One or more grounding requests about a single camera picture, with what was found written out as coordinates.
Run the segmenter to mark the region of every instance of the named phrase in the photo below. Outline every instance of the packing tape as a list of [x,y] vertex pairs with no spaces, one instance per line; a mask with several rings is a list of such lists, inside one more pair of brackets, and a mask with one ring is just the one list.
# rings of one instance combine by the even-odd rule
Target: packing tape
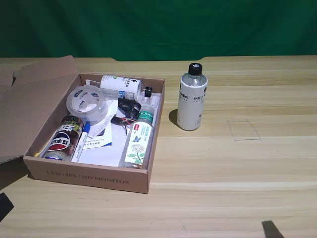
[[72,91],[67,97],[66,106],[73,116],[90,122],[91,125],[101,122],[108,112],[104,93],[92,85],[81,86]]

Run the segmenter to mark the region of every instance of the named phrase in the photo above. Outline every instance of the white bottle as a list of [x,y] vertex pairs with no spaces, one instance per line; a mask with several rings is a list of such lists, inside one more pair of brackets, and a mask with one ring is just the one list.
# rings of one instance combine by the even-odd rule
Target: white bottle
[[180,79],[177,123],[184,130],[195,130],[201,124],[208,85],[202,69],[200,63],[191,63]]
[[150,157],[150,147],[154,128],[152,126],[155,110],[151,99],[146,98],[136,122],[130,127],[119,167],[146,169]]

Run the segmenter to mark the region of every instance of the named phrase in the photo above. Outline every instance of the cardboard box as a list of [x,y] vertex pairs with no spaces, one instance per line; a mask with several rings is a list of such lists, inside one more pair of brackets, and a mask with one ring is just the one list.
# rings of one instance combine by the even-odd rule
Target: cardboard box
[[13,83],[12,71],[0,72],[0,163],[19,158],[34,179],[148,193],[164,100],[164,80],[137,78],[162,93],[147,169],[99,166],[33,157],[67,115],[66,98],[86,79],[101,74],[78,74],[72,56],[23,67]]

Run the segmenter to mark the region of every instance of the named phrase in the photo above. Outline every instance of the green cloth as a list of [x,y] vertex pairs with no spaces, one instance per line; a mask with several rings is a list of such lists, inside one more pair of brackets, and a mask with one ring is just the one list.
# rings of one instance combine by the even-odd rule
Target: green cloth
[[0,57],[317,55],[316,0],[4,0]]

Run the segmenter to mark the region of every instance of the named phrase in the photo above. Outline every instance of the pepsi can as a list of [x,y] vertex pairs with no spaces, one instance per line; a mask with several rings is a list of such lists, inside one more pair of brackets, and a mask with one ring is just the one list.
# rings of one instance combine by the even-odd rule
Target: pepsi can
[[71,161],[83,126],[83,121],[78,117],[64,117],[43,157],[46,159]]

